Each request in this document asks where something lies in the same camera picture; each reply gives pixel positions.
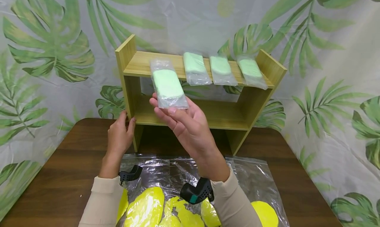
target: green sponge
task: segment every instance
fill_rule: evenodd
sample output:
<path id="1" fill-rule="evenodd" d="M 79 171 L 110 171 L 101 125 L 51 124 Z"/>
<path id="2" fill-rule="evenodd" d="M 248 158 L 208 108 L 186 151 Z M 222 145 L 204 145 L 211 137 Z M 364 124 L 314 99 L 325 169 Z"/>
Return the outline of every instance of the green sponge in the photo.
<path id="1" fill-rule="evenodd" d="M 219 73 L 221 75 L 231 74 L 231 67 L 225 57 L 210 57 L 210 65 L 212 72 Z"/>
<path id="2" fill-rule="evenodd" d="M 255 60 L 252 60 L 252 59 L 238 60 L 238 66 L 240 67 L 240 70 L 242 71 L 243 75 L 248 75 L 252 77 L 260 77 L 260 78 L 263 77 L 259 69 L 259 66 L 257 65 L 257 62 Z"/>
<path id="3" fill-rule="evenodd" d="M 157 94 L 163 98 L 179 98 L 183 95 L 181 83 L 173 70 L 156 70 L 152 73 Z"/>
<path id="4" fill-rule="evenodd" d="M 201 55 L 185 52 L 183 54 L 183 64 L 186 72 L 207 73 L 205 64 L 203 63 L 203 57 Z"/>

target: brown table top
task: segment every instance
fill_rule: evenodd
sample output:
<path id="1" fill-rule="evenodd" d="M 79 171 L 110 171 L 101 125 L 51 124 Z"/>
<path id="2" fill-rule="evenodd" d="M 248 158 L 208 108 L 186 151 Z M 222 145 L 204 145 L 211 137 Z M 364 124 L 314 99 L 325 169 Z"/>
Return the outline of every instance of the brown table top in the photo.
<path id="1" fill-rule="evenodd" d="M 78 226 L 112 123 L 83 119 L 75 124 L 0 226 Z M 149 137 L 143 135 L 139 153 L 186 155 L 175 137 L 168 139 L 174 135 L 165 127 L 146 128 Z M 227 140 L 215 139 L 221 152 L 231 155 L 223 145 Z M 267 161 L 291 227 L 342 226 L 279 132 L 253 128 L 237 155 Z"/>

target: beige sleeve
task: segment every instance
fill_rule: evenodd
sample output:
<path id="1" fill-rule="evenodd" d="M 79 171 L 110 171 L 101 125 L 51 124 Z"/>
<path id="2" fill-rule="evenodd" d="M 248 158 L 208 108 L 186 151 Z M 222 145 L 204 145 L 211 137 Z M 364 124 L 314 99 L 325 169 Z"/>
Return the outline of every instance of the beige sleeve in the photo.
<path id="1" fill-rule="evenodd" d="M 120 177 L 102 179 L 95 177 L 91 195 L 78 227 L 115 227 L 123 187 Z"/>
<path id="2" fill-rule="evenodd" d="M 225 182 L 211 182 L 214 193 L 213 206 L 223 227 L 262 227 L 255 209 L 238 184 L 230 168 Z"/>

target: desktop shelf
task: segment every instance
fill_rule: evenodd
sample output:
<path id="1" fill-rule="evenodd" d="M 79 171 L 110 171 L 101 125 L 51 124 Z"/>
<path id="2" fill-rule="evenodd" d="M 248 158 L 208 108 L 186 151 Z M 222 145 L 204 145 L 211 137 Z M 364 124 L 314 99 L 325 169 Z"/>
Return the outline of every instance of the desktop shelf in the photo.
<path id="1" fill-rule="evenodd" d="M 140 77 L 150 77 L 150 60 L 168 58 L 180 80 L 186 80 L 183 57 L 181 55 L 141 52 L 136 48 L 135 35 L 131 35 L 115 50 L 118 71 L 123 88 L 125 107 L 128 117 L 136 118 L 133 145 L 138 151 L 140 140 L 146 126 L 165 126 L 160 121 L 149 104 L 149 96 L 142 95 Z M 203 58 L 206 70 L 212 78 L 210 63 Z M 229 61 L 233 75 L 238 85 L 243 86 L 237 102 L 222 102 L 212 100 L 193 100 L 205 113 L 210 129 L 223 130 L 232 154 L 236 154 L 252 129 L 261 111 L 267 104 L 275 89 L 280 84 L 287 69 L 274 60 L 268 53 L 260 50 L 256 62 L 268 85 L 267 90 L 249 87 L 243 84 L 243 77 L 238 64 Z"/>

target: fabric curtain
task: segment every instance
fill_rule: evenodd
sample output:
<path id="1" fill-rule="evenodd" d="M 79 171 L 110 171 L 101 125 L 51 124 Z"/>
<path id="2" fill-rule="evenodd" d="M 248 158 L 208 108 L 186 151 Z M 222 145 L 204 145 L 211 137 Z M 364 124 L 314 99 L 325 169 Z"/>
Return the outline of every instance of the fabric curtain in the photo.
<path id="1" fill-rule="evenodd" d="M 283 63 L 255 126 L 281 132 L 344 226 L 380 226 L 379 2 L 0 0 L 0 220 L 76 122 L 125 109 L 113 51 L 134 33 L 140 50 L 263 49 Z M 197 99 L 241 91 L 182 87 Z"/>

